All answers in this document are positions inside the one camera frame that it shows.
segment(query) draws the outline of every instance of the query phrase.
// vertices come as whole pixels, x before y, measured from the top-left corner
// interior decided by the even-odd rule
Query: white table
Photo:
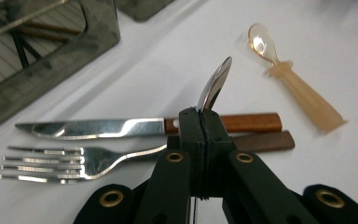
[[[278,112],[296,141],[290,151],[260,154],[287,188],[302,193],[325,184],[358,202],[358,1],[177,0],[137,23],[118,12],[121,42],[0,125],[1,157],[8,145],[150,148],[165,137],[63,142],[15,129],[26,121],[175,117],[195,105],[218,65],[233,58],[213,110],[220,115]],[[349,122],[320,134],[268,66],[247,45],[247,31],[264,23],[278,56]],[[0,180],[0,223],[71,223],[91,193],[108,184],[134,188],[153,162],[123,164],[71,186]],[[220,200],[202,203],[199,223],[227,223]]]

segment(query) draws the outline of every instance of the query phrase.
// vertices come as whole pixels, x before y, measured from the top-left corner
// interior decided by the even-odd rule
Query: knife blade
[[[276,113],[221,116],[229,133],[274,132],[282,129]],[[96,119],[17,123],[16,128],[37,137],[84,140],[178,133],[179,119]]]

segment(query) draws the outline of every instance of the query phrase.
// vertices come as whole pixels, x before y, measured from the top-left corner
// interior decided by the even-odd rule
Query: plastic spoon
[[[286,85],[319,129],[329,133],[346,122],[336,109],[292,71],[292,62],[281,63],[278,60],[274,43],[264,25],[260,23],[252,25],[248,38],[252,50],[273,64],[268,70],[269,73]]]

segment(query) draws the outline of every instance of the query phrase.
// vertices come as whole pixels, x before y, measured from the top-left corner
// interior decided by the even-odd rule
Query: spoon handle
[[[277,63],[269,73],[292,92],[314,124],[329,133],[346,121],[325,99],[292,71],[292,62]]]

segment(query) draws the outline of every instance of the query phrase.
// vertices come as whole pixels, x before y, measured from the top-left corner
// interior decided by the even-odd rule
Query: table knife
[[[229,133],[276,132],[282,129],[276,113],[221,116]],[[16,127],[37,137],[83,140],[178,133],[179,119],[96,119],[17,123]]]

